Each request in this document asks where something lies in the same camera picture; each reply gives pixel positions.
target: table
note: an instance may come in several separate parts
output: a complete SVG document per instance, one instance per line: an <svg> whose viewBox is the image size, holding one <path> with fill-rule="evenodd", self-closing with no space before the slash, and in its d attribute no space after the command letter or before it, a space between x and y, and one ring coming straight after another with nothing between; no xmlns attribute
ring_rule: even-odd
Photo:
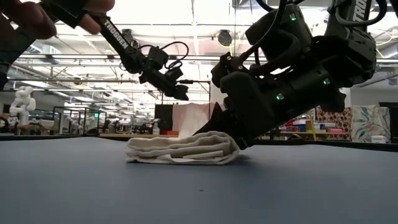
<svg viewBox="0 0 398 224"><path fill-rule="evenodd" d="M0 223L397 223L398 154L255 146L227 166L127 164L125 142L0 142Z"/></svg>

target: folded cloth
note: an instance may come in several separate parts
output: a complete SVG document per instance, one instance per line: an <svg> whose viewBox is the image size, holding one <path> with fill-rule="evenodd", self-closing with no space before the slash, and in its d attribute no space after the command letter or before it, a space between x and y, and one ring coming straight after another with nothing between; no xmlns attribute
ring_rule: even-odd
<svg viewBox="0 0 398 224"><path fill-rule="evenodd" d="M223 165L237 158L239 147L226 133L209 131L187 138L132 138L126 154L128 162Z"/></svg>

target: wire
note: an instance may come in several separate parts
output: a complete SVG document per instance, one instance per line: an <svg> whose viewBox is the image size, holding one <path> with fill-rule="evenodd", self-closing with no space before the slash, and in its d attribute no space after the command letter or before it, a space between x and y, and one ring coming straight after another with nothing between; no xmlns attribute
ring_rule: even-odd
<svg viewBox="0 0 398 224"><path fill-rule="evenodd" d="M341 17L340 6L336 7L336 19L341 25L344 25L344 26L359 27L359 26L373 25L373 24L379 22L380 20L382 20L387 13L386 0L376 0L376 2L379 5L379 14L374 19L367 20L367 21L360 21L360 22L347 21Z"/></svg>
<svg viewBox="0 0 398 224"><path fill-rule="evenodd" d="M267 3L265 3L263 0L256 0L256 2L267 12L271 12L272 10L274 10L273 7L270 7L269 5L267 5ZM296 0L296 1L289 0L289 1L287 1L288 4L296 4L296 5L300 4L301 2L304 2L304 0Z"/></svg>
<svg viewBox="0 0 398 224"><path fill-rule="evenodd" d="M267 12L271 12L272 10L274 10L273 7L270 7L269 5L267 5L267 3L265 3L262 0L256 0L256 2L258 3L258 5L260 5L263 9L265 9Z"/></svg>
<svg viewBox="0 0 398 224"><path fill-rule="evenodd" d="M142 49L142 48L144 48L144 47L155 47L155 46L153 46L153 45L151 45L151 44L146 44L146 45L140 46L138 49Z"/></svg>
<svg viewBox="0 0 398 224"><path fill-rule="evenodd" d="M260 67L254 68L253 69L254 71L260 73L271 73L274 70L276 70L280 64L289 63L299 54L301 49L299 39L293 34L286 32L284 30L278 30L278 33L279 35L283 35L292 41L290 47L275 59L270 60L264 65L261 65Z"/></svg>
<svg viewBox="0 0 398 224"><path fill-rule="evenodd" d="M381 43L376 43L376 46L382 46L382 45L388 44L389 42L391 42L392 40L394 40L394 36L391 35L390 33L388 33L388 31L382 30L382 29L380 29L380 30L383 31L383 33L387 34L387 35L390 37L390 39L387 40L387 41L381 42Z"/></svg>
<svg viewBox="0 0 398 224"><path fill-rule="evenodd" d="M186 43L181 42L181 41L171 42L171 43L165 45L164 47L162 47L161 50L164 50L167 47L170 47L171 45L174 45L174 44L182 44L182 45L184 45L187 48L187 52L185 53L185 55L182 58L175 60L174 62L170 63L170 65L165 65L164 67L166 69L168 69L168 70L180 68L182 66L182 60L184 60L185 57L187 57L188 54L189 54L189 46Z"/></svg>
<svg viewBox="0 0 398 224"><path fill-rule="evenodd" d="M260 66L260 55L259 55L259 49L254 51L254 61L256 62L256 65Z"/></svg>
<svg viewBox="0 0 398 224"><path fill-rule="evenodd" d="M246 52L243 52L241 54L241 56L239 56L239 58L241 59L241 61L245 61L246 59L249 58L249 56L251 54L253 54L256 50L258 50L258 48L260 47L262 41L264 41L266 39L266 37L275 32L275 30L278 28L280 21L282 20L282 16L284 15L285 12L285 8L287 5L287 0L280 0L279 1L279 7L278 10L276 12L276 16L274 18L274 21L272 22L270 28L267 30L267 32L260 38L260 40L255 43L253 46L251 46L249 48L249 50L247 50Z"/></svg>

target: blue table surface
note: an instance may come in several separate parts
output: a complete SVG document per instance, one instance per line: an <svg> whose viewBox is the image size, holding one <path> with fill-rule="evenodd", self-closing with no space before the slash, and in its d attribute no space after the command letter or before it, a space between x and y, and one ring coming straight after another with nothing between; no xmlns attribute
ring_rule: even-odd
<svg viewBox="0 0 398 224"><path fill-rule="evenodd" d="M398 223L398 153L255 146L226 166L125 163L126 142L0 142L0 223Z"/></svg>

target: finger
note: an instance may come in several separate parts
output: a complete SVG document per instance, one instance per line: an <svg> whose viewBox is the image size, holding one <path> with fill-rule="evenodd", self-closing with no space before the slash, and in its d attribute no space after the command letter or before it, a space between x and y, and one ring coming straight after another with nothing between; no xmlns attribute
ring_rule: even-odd
<svg viewBox="0 0 398 224"><path fill-rule="evenodd" d="M88 0L85 9L95 12L108 12L114 7L115 0Z"/></svg>
<svg viewBox="0 0 398 224"><path fill-rule="evenodd" d="M48 39L55 36L57 34L57 28L54 22L41 6L36 4L36 7L43 17L42 22L32 25L33 31L37 34L37 38Z"/></svg>
<svg viewBox="0 0 398 224"><path fill-rule="evenodd" d="M45 19L40 9L41 7L34 2L25 2L23 4L18 4L14 10L9 13L9 16L14 22L20 22L22 24L40 24Z"/></svg>
<svg viewBox="0 0 398 224"><path fill-rule="evenodd" d="M79 26L81 26L81 28L87 30L87 32L91 34L97 34L101 31L100 25L88 14L83 16L79 23Z"/></svg>
<svg viewBox="0 0 398 224"><path fill-rule="evenodd" d="M0 47L7 44L7 41L15 38L14 28L10 22L0 13Z"/></svg>
<svg viewBox="0 0 398 224"><path fill-rule="evenodd" d="M0 11L13 21L18 14L16 9L21 4L19 0L0 1Z"/></svg>

